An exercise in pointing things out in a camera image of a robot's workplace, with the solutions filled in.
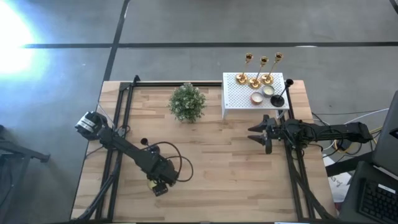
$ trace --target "potted plant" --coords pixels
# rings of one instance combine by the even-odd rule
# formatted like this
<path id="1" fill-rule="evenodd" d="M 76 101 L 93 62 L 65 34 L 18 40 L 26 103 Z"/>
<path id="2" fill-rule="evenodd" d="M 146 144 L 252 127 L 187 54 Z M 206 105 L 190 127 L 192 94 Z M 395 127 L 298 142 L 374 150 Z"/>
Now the potted plant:
<path id="1" fill-rule="evenodd" d="M 202 112 L 202 109 L 206 107 L 205 100 L 206 98 L 199 88 L 193 87 L 191 83 L 184 83 L 174 90 L 168 107 L 170 112 L 175 115 L 175 119 L 194 123 L 197 118 L 205 115 Z"/>

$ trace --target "keyboard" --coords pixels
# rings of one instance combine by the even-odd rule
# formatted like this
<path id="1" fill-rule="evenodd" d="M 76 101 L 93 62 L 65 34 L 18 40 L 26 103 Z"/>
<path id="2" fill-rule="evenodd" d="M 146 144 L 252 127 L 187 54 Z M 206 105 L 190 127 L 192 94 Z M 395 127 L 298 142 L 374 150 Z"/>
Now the keyboard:
<path id="1" fill-rule="evenodd" d="M 358 193 L 360 214 L 378 223 L 398 223 L 398 195 L 394 189 L 362 179 Z"/>

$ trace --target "computer monitor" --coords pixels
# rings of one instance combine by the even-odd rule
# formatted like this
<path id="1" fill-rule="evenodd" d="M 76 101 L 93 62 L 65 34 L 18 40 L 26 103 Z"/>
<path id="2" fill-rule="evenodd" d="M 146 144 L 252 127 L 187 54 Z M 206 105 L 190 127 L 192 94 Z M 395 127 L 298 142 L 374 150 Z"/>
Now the computer monitor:
<path id="1" fill-rule="evenodd" d="M 398 91 L 396 91 L 373 153 L 373 162 L 398 175 Z"/>

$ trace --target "gold candle holder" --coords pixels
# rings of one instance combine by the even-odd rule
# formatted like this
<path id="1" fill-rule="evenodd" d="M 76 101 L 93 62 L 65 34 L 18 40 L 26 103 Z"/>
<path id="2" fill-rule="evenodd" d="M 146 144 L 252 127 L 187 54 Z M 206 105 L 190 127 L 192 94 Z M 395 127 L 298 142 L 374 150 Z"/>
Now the gold candle holder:
<path id="1" fill-rule="evenodd" d="M 277 52 L 277 53 L 275 54 L 275 62 L 274 62 L 274 64 L 272 65 L 271 71 L 269 71 L 268 74 L 263 74 L 263 75 L 261 76 L 261 82 L 262 82 L 263 84 L 265 84 L 265 85 L 271 85 L 271 84 L 273 84 L 273 82 L 274 82 L 274 77 L 272 77 L 271 73 L 272 73 L 272 71 L 274 70 L 276 64 L 277 64 L 278 62 L 280 62 L 280 61 L 282 60 L 283 57 L 284 57 L 284 55 L 283 55 L 282 53 L 280 53 L 280 52 Z"/>
<path id="2" fill-rule="evenodd" d="M 260 75 L 261 69 L 263 68 L 263 66 L 266 65 L 267 62 L 268 62 L 268 58 L 267 58 L 267 57 L 261 57 L 261 58 L 260 58 L 260 70 L 259 70 L 259 72 L 257 73 L 257 76 L 256 76 L 255 78 L 249 79 L 249 86 L 250 86 L 250 88 L 252 88 L 252 89 L 258 89 L 258 88 L 260 88 L 261 82 L 260 82 L 260 80 L 259 80 L 259 75 Z"/>
<path id="3" fill-rule="evenodd" d="M 240 85 L 244 85 L 248 82 L 248 76 L 246 76 L 245 72 L 248 69 L 248 63 L 253 59 L 253 54 L 246 54 L 246 63 L 244 64 L 243 73 L 236 75 L 236 82 Z"/>

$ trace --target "wooden tabletop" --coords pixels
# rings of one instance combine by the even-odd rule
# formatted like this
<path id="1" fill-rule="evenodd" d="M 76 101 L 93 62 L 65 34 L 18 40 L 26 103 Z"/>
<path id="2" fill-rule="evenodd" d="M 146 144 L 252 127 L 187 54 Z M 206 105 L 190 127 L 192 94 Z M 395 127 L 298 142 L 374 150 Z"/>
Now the wooden tabletop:
<path id="1" fill-rule="evenodd" d="M 113 118 L 120 82 L 104 82 L 99 103 Z M 265 113 L 275 111 L 231 111 L 221 119 L 221 88 L 200 88 L 206 96 L 204 117 L 194 124 L 181 123 L 170 114 L 167 104 L 174 87 L 134 88 L 127 140 L 141 147 L 141 138 L 150 143 L 169 141 L 192 161 L 194 175 L 189 182 L 177 182 L 160 197 L 149 190 L 146 175 L 134 161 L 123 156 L 114 222 L 264 222 L 296 221 L 294 200 L 283 143 L 273 141 L 273 152 L 249 140 L 247 129 L 257 125 Z M 313 122 L 304 82 L 290 87 L 296 119 Z M 124 107 L 121 110 L 122 123 Z M 100 147 L 89 143 L 88 151 Z M 164 157 L 176 155 L 161 145 Z M 83 166 L 72 217 L 78 217 L 98 193 L 106 150 L 90 155 Z M 308 147 L 304 156 L 310 188 L 326 210 L 336 215 L 325 166 L 319 148 Z M 179 160 L 173 159 L 175 167 Z M 190 175 L 183 161 L 180 178 Z M 109 194 L 104 213 L 108 211 Z M 306 213 L 305 200 L 302 207 Z"/>

